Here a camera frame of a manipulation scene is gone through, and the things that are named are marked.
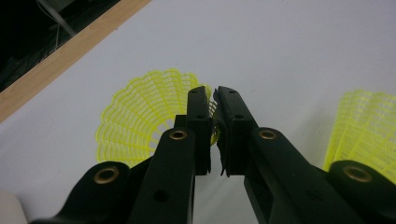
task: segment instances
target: yellow shuttlecock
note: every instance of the yellow shuttlecock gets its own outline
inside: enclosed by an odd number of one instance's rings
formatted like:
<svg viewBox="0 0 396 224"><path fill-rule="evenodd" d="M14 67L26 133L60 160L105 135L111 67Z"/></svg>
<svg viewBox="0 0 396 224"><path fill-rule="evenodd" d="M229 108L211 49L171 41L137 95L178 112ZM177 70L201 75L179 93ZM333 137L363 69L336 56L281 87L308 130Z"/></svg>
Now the yellow shuttlecock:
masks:
<svg viewBox="0 0 396 224"><path fill-rule="evenodd" d="M121 161L132 167L151 156L161 134L173 127L175 115L186 114L189 90L199 86L203 85L194 74L180 74L176 69L152 71L131 80L102 113L96 132L97 160ZM210 99L208 86L206 94Z"/></svg>
<svg viewBox="0 0 396 224"><path fill-rule="evenodd" d="M352 160L376 169L396 183L396 96L347 92L341 99L324 169Z"/></svg>

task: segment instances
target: brass grommet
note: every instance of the brass grommet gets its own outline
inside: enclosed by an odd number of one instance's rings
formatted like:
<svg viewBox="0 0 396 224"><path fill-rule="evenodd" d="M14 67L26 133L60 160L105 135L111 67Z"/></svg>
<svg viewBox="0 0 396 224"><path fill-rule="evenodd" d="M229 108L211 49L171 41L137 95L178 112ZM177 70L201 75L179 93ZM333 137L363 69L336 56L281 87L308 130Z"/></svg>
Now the brass grommet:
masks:
<svg viewBox="0 0 396 224"><path fill-rule="evenodd" d="M345 166L343 171L349 178L361 183L368 183L373 180L373 177L367 171L357 166Z"/></svg>
<svg viewBox="0 0 396 224"><path fill-rule="evenodd" d="M96 184L108 184L117 179L119 174L120 171L116 166L110 166L98 171L93 180Z"/></svg>
<svg viewBox="0 0 396 224"><path fill-rule="evenodd" d="M262 130L259 132L259 136L263 139L273 140L276 139L276 133L268 130Z"/></svg>
<svg viewBox="0 0 396 224"><path fill-rule="evenodd" d="M181 130L176 130L169 133L169 137L172 138L173 140L182 140L187 137L187 133Z"/></svg>

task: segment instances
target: white table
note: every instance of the white table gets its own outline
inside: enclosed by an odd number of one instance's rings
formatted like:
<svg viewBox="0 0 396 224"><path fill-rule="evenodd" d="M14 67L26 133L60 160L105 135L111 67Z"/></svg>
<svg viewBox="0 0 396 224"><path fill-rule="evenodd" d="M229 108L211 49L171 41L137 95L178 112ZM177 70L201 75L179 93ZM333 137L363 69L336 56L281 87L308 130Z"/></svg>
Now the white table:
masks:
<svg viewBox="0 0 396 224"><path fill-rule="evenodd" d="M395 24L393 0L153 1L0 124L0 189L29 220L54 216L97 163L113 93L170 67L238 90L261 126L321 166L344 92L396 94ZM219 176L212 150L194 223L257 223L243 177Z"/></svg>

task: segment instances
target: wooden edge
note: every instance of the wooden edge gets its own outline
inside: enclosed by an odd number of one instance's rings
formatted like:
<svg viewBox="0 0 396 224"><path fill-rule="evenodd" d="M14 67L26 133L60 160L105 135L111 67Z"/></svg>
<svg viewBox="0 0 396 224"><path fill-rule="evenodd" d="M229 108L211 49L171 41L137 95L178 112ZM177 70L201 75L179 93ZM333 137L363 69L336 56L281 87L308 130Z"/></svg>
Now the wooden edge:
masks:
<svg viewBox="0 0 396 224"><path fill-rule="evenodd" d="M120 0L114 7L0 92L0 123L116 30L150 0Z"/></svg>

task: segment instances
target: plastic shuttlecock skirt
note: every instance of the plastic shuttlecock skirt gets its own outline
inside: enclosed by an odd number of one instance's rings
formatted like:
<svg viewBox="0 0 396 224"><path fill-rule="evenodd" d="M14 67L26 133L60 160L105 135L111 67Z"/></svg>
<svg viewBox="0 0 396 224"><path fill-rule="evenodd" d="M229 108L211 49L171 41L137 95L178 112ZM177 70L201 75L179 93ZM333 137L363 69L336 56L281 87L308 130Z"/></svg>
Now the plastic shuttlecock skirt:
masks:
<svg viewBox="0 0 396 224"><path fill-rule="evenodd" d="M131 80L102 113L97 160L132 167L151 156L161 134L173 127L175 115L186 114L189 90L199 86L203 85L194 74L176 69L151 71ZM210 99L208 86L206 93Z"/></svg>
<svg viewBox="0 0 396 224"><path fill-rule="evenodd" d="M396 96L347 92L340 100L324 169L352 160L396 183Z"/></svg>

